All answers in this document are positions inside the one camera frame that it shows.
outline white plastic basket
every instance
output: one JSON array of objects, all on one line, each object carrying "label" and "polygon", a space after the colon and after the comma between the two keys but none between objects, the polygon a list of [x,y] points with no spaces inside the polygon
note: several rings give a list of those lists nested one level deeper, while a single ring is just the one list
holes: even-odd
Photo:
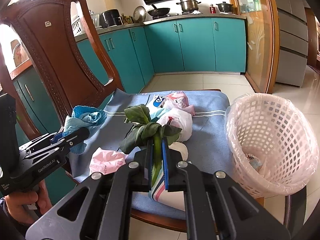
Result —
[{"label": "white plastic basket", "polygon": [[[316,171],[316,137],[303,113],[287,99],[260,93],[236,99],[226,112],[226,131],[234,157],[232,177],[254,198],[294,194]],[[261,160],[262,175],[245,153]]]},{"label": "white plastic basket", "polygon": [[[93,22],[94,26],[96,27],[96,29],[99,29],[101,27],[100,26],[100,14],[95,13],[95,14],[91,14],[90,16],[91,16],[92,22]],[[73,31],[74,36],[85,33],[85,30],[84,30],[84,27],[83,27],[82,22],[80,20],[80,17],[77,17],[75,20],[73,20],[71,25],[72,25],[72,31]]]}]

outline blue tablecloth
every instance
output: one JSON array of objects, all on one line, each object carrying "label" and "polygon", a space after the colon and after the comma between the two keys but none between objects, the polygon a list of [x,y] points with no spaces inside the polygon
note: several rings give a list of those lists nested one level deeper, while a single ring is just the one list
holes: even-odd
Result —
[{"label": "blue tablecloth", "polygon": [[[171,92],[130,95],[116,90],[104,108],[108,117],[98,132],[85,141],[87,144],[85,152],[82,155],[69,154],[75,179],[82,182],[89,176],[89,163],[92,154],[98,147],[104,150],[117,151],[119,149],[119,143],[132,126],[132,124],[124,123],[124,109],[129,106],[147,104],[155,94],[166,96]],[[227,96],[219,91],[206,90],[185,91],[185,94],[188,96],[189,103],[195,106],[196,111],[196,115],[192,118],[192,136],[184,142],[189,153],[188,161],[191,161],[201,171],[214,173],[223,170],[231,174],[232,153],[226,141],[224,128],[224,112],[229,106]],[[129,154],[126,162],[130,162],[138,150],[140,149],[135,148]],[[134,193],[132,208],[161,216],[185,219],[183,211],[156,202],[140,193]]]}]

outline pink plastic wrapper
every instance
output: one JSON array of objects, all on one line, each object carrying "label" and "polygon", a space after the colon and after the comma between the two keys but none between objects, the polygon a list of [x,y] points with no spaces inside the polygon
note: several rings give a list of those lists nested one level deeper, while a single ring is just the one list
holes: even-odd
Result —
[{"label": "pink plastic wrapper", "polygon": [[165,97],[163,108],[173,109],[178,108],[192,116],[195,115],[193,105],[189,105],[188,97],[183,91],[173,92]]},{"label": "pink plastic wrapper", "polygon": [[98,148],[92,155],[89,165],[89,174],[91,175],[97,171],[104,175],[113,173],[125,164],[126,156],[127,155],[121,152]]}]

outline countertop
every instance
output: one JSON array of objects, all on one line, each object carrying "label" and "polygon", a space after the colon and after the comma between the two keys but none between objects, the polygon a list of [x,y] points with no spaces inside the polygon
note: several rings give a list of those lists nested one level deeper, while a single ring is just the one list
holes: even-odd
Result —
[{"label": "countertop", "polygon": [[[127,28],[133,28],[133,27],[138,27],[138,26],[144,26],[144,25],[149,25],[153,23],[158,23],[158,22],[165,22],[165,21],[172,21],[172,20],[180,20],[180,19],[186,19],[186,18],[200,18],[200,17],[222,17],[222,18],[236,18],[236,19],[243,19],[245,20],[246,17],[242,15],[236,15],[236,14],[186,14],[186,15],[175,15],[175,16],[170,16],[170,17],[165,17],[161,19],[156,19],[156,20],[151,20],[143,23],[134,23],[134,24],[127,24],[127,25],[119,25],[119,26],[113,26],[109,28],[104,28],[104,29],[97,29],[98,34],[104,34],[104,33],[110,33],[122,29],[127,29]],[[75,37],[76,42],[78,41],[83,41],[87,39],[88,36],[87,34],[80,34]]]}]

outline green stem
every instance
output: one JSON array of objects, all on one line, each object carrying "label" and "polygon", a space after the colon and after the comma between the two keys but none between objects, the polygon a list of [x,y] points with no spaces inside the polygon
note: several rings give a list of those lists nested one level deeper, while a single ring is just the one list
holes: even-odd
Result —
[{"label": "green stem", "polygon": [[162,138],[160,136],[160,132],[159,132],[159,130],[157,130],[157,132],[153,136],[153,168],[152,168],[151,186],[153,186],[156,183],[156,179],[157,179],[158,174],[161,170],[161,165],[162,165],[161,141],[162,141]]}]

